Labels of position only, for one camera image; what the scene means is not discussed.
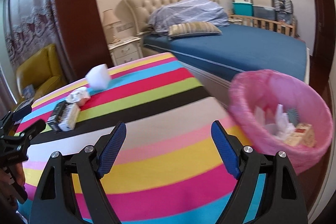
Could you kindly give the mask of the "person's left hand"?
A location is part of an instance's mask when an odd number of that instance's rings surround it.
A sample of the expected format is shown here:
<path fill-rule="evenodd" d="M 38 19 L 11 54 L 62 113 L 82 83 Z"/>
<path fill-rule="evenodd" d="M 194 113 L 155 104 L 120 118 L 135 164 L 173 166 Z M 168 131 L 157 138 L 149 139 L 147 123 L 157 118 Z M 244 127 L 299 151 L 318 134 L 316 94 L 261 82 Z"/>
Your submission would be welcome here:
<path fill-rule="evenodd" d="M 12 165 L 10 169 L 15 179 L 17 180 L 17 183 L 20 186 L 24 186 L 26 179 L 22 163 L 20 162 L 16 165 Z M 0 180 L 1 180 L 1 201 L 4 202 L 5 208 L 11 209 L 13 212 L 16 212 L 18 209 L 18 202 L 14 193 L 14 188 L 10 184 L 12 179 L 2 168 L 1 168 Z"/>

